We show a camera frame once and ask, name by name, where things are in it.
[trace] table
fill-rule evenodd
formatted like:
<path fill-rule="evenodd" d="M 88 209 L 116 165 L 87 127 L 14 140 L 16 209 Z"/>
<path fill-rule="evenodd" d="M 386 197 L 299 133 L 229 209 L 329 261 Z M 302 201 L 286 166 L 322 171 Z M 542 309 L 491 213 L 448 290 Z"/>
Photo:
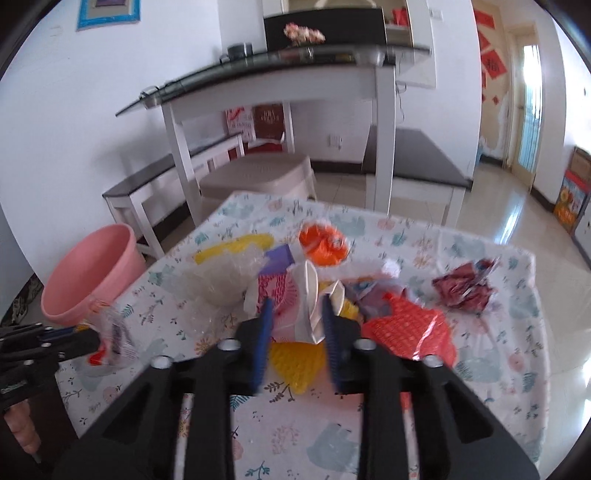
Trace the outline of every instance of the table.
<path fill-rule="evenodd" d="M 368 55 L 383 53 L 383 64 L 371 65 Z M 394 168 L 395 77 L 401 67 L 430 55 L 425 47 L 402 45 L 314 45 L 264 52 L 229 61 L 167 83 L 117 115 L 136 106 L 160 105 L 178 176 L 195 225 L 201 223 L 200 193 L 183 122 L 244 105 L 282 103 L 287 150 L 294 152 L 290 102 L 366 99 L 374 102 L 377 130 L 376 182 L 371 207 L 388 213 Z"/>
<path fill-rule="evenodd" d="M 57 381 L 78 435 L 137 376 L 153 356 L 192 358 L 230 335 L 238 309 L 217 335 L 205 330 L 192 337 L 187 321 L 195 312 L 163 286 L 167 277 L 193 265 L 193 255 L 246 233 L 271 233 L 277 242 L 296 239 L 303 222 L 328 219 L 352 243 L 355 259 L 392 258 L 401 279 L 432 306 L 430 279 L 482 257 L 500 257 L 491 275 L 498 296 L 479 317 L 445 310 L 458 349 L 456 373 L 466 381 L 535 462 L 544 441 L 548 408 L 548 352 L 544 320 L 530 253 L 495 245 L 476 236 L 414 220 L 320 202 L 253 193 L 235 193 L 206 222 L 157 261 L 118 299 L 118 307 L 139 344 L 140 359 L 105 377 L 90 377 L 81 359 L 65 362 Z M 233 397 L 236 477 L 354 478 L 359 451 L 361 397 L 333 393 L 322 372 L 303 395 L 268 368 L 258 397 Z M 181 416 L 186 435 L 188 410 Z M 417 476 L 416 461 L 410 462 Z"/>

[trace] floral tablecloth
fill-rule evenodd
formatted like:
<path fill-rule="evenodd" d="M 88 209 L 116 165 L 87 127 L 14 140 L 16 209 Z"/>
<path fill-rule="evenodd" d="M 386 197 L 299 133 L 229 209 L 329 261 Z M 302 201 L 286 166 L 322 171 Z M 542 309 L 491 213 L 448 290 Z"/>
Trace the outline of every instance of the floral tablecloth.
<path fill-rule="evenodd" d="M 189 332 L 187 321 L 194 321 L 196 312 L 162 287 L 163 278 L 191 269 L 196 252 L 247 233 L 270 233 L 277 243 L 292 242 L 301 225 L 314 219 L 328 219 L 348 237 L 352 258 L 396 260 L 401 279 L 428 306 L 437 305 L 433 277 L 467 261 L 501 258 L 489 277 L 498 289 L 490 312 L 475 316 L 443 310 L 458 350 L 456 373 L 537 461 L 547 424 L 549 366 L 532 254 L 414 220 L 252 193 L 235 193 L 120 296 L 118 308 L 139 345 L 138 362 L 105 377 L 87 376 L 81 359 L 62 364 L 57 380 L 78 435 L 152 357 L 192 358 L 218 340 Z M 239 320 L 239 314 L 227 316 L 226 335 Z M 327 372 L 306 393 L 295 395 L 269 367 L 259 396 L 231 398 L 236 477 L 354 478 L 361 402 L 359 395 L 334 394 Z M 181 415 L 181 439 L 189 412 L 185 408 Z M 414 478 L 415 462 L 410 467 Z"/>

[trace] yellow plastic item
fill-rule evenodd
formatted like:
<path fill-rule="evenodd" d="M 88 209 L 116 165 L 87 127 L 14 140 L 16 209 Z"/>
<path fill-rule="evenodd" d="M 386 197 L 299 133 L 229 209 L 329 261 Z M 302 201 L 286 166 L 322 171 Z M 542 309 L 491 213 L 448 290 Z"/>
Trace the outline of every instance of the yellow plastic item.
<path fill-rule="evenodd" d="M 301 395 L 326 365 L 326 350 L 322 343 L 274 342 L 269 349 L 269 360 L 291 391 Z"/>
<path fill-rule="evenodd" d="M 268 233 L 250 233 L 248 235 L 239 236 L 238 238 L 235 238 L 229 242 L 217 244 L 211 248 L 207 248 L 201 252 L 198 252 L 195 254 L 193 259 L 195 260 L 196 264 L 200 264 L 206 260 L 209 260 L 211 257 L 216 257 L 222 253 L 240 253 L 243 250 L 246 250 L 250 244 L 254 244 L 266 252 L 267 250 L 271 249 L 274 243 L 275 239 Z"/>
<path fill-rule="evenodd" d="M 322 291 L 325 288 L 328 288 L 331 283 L 332 282 L 329 281 L 318 282 L 318 290 Z M 357 322 L 359 319 L 359 309 L 345 297 L 345 302 L 343 303 L 343 308 L 339 312 L 339 316 Z"/>
<path fill-rule="evenodd" d="M 345 299 L 339 316 L 357 322 L 359 320 L 359 309 L 349 299 Z"/>

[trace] poster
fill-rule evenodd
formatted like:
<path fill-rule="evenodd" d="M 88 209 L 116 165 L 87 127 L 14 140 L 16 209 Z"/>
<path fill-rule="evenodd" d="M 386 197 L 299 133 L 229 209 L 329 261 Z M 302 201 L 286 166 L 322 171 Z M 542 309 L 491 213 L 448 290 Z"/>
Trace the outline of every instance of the poster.
<path fill-rule="evenodd" d="M 242 134 L 243 142 L 252 142 L 255 138 L 255 122 L 251 107 L 239 107 L 226 110 L 228 133 Z"/>
<path fill-rule="evenodd" d="M 480 59 L 486 72 L 493 80 L 507 73 L 507 68 L 505 67 L 505 64 L 501 60 L 501 57 L 499 57 L 499 54 L 496 52 L 496 50 L 483 53 L 480 56 Z"/>
<path fill-rule="evenodd" d="M 476 18 L 477 25 L 484 25 L 485 27 L 495 29 L 495 19 L 492 18 L 492 15 L 484 13 L 481 10 L 474 9 L 474 17 Z"/>
<path fill-rule="evenodd" d="M 480 51 L 486 50 L 491 46 L 491 42 L 478 30 L 478 44 L 480 45 Z"/>

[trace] crumpled red wrapper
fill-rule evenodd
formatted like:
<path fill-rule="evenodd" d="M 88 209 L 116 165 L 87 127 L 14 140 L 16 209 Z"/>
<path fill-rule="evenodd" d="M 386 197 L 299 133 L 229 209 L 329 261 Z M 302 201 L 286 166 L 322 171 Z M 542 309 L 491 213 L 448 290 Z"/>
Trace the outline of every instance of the crumpled red wrapper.
<path fill-rule="evenodd" d="M 378 342 L 394 355 L 413 360 L 437 355 L 453 367 L 457 352 L 443 312 L 424 309 L 393 294 L 384 295 L 384 300 L 390 303 L 392 315 L 365 323 L 361 327 L 363 337 Z M 401 403 L 404 410 L 409 409 L 409 393 L 401 394 Z"/>
<path fill-rule="evenodd" d="M 496 292 L 487 279 L 496 265 L 496 260 L 486 258 L 465 263 L 447 275 L 434 278 L 431 283 L 445 306 L 482 313 Z"/>

